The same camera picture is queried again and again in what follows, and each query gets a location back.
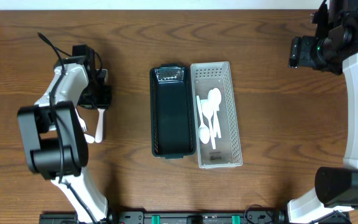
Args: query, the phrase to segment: black tray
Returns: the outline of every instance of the black tray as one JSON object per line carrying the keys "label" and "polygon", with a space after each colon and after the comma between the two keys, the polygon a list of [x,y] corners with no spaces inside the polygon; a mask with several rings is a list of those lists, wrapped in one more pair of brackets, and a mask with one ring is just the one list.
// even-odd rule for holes
{"label": "black tray", "polygon": [[150,71],[152,153],[180,159],[195,152],[191,79],[186,67],[162,65]]}

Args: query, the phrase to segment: wooden tabletop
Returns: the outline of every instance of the wooden tabletop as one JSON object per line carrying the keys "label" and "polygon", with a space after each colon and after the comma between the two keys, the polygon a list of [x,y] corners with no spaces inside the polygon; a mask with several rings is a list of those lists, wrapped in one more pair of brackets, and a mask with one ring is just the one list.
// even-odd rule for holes
{"label": "wooden tabletop", "polygon": [[[24,159],[16,118],[53,77],[57,47],[88,44],[109,70],[106,140],[89,145],[88,167],[116,209],[243,211],[280,207],[314,186],[321,166],[341,167],[347,141],[344,76],[288,68],[292,38],[313,35],[312,11],[0,12],[0,223],[38,223],[73,211]],[[228,61],[244,165],[203,170],[197,155],[151,153],[149,70]],[[98,112],[80,110],[94,134]],[[352,212],[358,223],[358,211]]]}

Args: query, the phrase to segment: white basket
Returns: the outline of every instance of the white basket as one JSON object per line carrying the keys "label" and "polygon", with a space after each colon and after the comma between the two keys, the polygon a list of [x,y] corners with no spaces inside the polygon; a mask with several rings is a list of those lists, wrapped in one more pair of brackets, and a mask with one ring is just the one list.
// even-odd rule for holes
{"label": "white basket", "polygon": [[[241,144],[229,62],[192,64],[191,83],[199,167],[210,169],[241,166]],[[196,102],[196,96],[200,96],[201,100],[208,99],[208,92],[213,88],[218,88],[222,95],[222,102],[217,112],[222,138],[215,138],[216,149],[212,148],[211,140],[203,144],[198,137],[200,117]],[[205,116],[203,121],[208,126]]]}

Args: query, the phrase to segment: green marking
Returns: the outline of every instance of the green marking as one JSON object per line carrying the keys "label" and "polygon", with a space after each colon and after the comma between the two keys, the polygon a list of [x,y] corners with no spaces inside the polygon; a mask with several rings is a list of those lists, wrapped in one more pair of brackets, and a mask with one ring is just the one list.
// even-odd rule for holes
{"label": "green marking", "polygon": [[152,215],[152,224],[160,224],[160,216]]}
{"label": "green marking", "polygon": [[233,215],[231,217],[231,220],[233,224],[241,224],[241,219],[239,215]]}

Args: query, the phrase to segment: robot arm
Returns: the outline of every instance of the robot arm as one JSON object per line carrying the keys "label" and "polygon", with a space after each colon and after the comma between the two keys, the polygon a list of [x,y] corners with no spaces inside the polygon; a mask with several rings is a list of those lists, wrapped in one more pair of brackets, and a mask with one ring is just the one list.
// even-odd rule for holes
{"label": "robot arm", "polygon": [[[78,221],[83,223],[98,223],[108,215],[108,201],[96,188],[86,168],[88,145],[75,111],[77,105],[95,110],[106,109],[110,104],[111,90],[105,85],[107,70],[95,69],[95,54],[86,45],[73,46],[73,56],[62,60],[64,74],[58,62],[55,76],[41,99],[17,113],[29,169],[59,187],[74,206]],[[52,111],[49,97],[55,85],[58,86]],[[63,149],[58,138],[40,137],[41,133],[57,129],[51,113],[56,113]],[[61,150],[64,151],[64,170],[59,182]]]}
{"label": "robot arm", "polygon": [[358,1],[325,1],[314,14],[315,37],[294,39],[290,67],[345,74],[349,129],[344,169],[322,167],[314,186],[287,204],[291,223],[315,223],[335,211],[358,209]]}

